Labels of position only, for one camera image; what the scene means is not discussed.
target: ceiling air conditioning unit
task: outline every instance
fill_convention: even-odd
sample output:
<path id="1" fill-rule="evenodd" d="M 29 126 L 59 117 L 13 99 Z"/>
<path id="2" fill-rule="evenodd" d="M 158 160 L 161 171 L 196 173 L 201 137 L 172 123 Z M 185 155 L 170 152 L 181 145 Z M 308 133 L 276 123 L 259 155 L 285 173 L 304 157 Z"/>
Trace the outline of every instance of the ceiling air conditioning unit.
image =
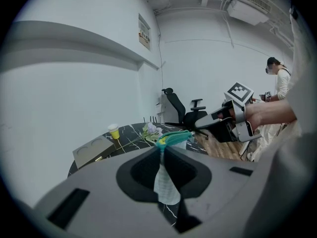
<path id="1" fill-rule="evenodd" d="M 245 21 L 251 25 L 264 23 L 271 6 L 262 0 L 232 0 L 227 9 L 229 16 Z"/>

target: marble tabletop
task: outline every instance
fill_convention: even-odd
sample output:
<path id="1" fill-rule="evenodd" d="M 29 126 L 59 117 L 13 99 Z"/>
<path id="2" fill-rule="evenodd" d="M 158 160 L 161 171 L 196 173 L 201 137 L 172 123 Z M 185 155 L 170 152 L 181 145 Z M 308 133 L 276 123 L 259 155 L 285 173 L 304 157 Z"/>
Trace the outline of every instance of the marble tabletop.
<path id="1" fill-rule="evenodd" d="M 162 128 L 162 133 L 167 133 L 167 132 L 172 132 L 172 131 L 181 131 L 182 129 L 168 125 L 168 124 L 163 124 L 163 123 L 153 123 L 156 127 Z M 145 123 L 136 123 L 136 124 L 129 124 L 126 126 L 122 126 L 119 128 L 119 133 L 120 133 L 120 138 L 113 139 L 111 137 L 111 134 L 107 132 L 103 136 L 110 140 L 112 143 L 114 143 L 116 149 L 128 144 L 129 142 L 135 140 L 136 138 L 139 137 L 139 133 L 143 132 L 143 127 Z M 132 144 L 129 144 L 127 146 L 124 146 L 123 148 L 116 150 L 115 152 L 111 153 L 107 158 L 112 158 L 114 156 L 128 153 L 134 150 L 146 148 L 146 147 L 151 147 L 154 146 L 153 143 L 144 141 L 142 139 L 137 140 L 133 142 Z M 203 146 L 196 140 L 194 139 L 194 143 L 191 143 L 187 141 L 186 149 L 197 152 L 199 154 L 206 154 L 207 151 L 203 148 Z M 68 177 L 78 171 L 75 161 L 70 167 L 70 170 L 68 172 Z M 175 225 L 176 219 L 177 219 L 177 213 L 178 213 L 178 207 L 179 203 L 175 205 L 165 205 L 162 204 L 161 202 L 158 203 L 158 207 L 160 211 L 163 213 L 163 215 L 166 217 L 166 219 L 170 222 L 171 226 Z"/>

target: chair armrest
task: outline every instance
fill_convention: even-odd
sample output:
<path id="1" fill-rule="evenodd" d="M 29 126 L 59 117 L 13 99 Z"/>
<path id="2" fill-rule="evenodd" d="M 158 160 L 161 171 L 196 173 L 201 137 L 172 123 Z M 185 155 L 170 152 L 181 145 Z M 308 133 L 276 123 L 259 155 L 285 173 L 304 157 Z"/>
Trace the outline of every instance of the chair armrest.
<path id="1" fill-rule="evenodd" d="M 197 101 L 202 101 L 203 99 L 195 99 L 195 100 L 192 100 L 192 102 L 197 102 Z"/>
<path id="2" fill-rule="evenodd" d="M 198 111 L 198 110 L 202 110 L 202 109 L 206 109 L 206 107 L 196 107 L 196 108 L 191 108 L 190 110 Z"/>

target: gray box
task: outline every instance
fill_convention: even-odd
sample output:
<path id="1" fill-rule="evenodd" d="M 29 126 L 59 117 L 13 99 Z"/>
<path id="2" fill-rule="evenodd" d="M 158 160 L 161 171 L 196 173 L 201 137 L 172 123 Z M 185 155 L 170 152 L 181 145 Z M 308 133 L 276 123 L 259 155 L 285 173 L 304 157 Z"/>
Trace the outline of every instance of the gray box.
<path id="1" fill-rule="evenodd" d="M 116 150 L 114 144 L 104 136 L 99 136 L 73 151 L 78 169 L 83 166 L 104 159 Z"/>

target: paper cup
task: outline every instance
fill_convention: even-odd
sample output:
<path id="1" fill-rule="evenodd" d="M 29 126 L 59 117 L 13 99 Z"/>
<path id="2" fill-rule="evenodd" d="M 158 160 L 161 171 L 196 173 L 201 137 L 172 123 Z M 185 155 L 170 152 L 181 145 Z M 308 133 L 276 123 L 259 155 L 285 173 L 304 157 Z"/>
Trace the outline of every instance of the paper cup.
<path id="1" fill-rule="evenodd" d="M 108 126 L 108 130 L 113 139 L 118 139 L 120 137 L 119 127 L 117 124 L 111 124 Z"/>

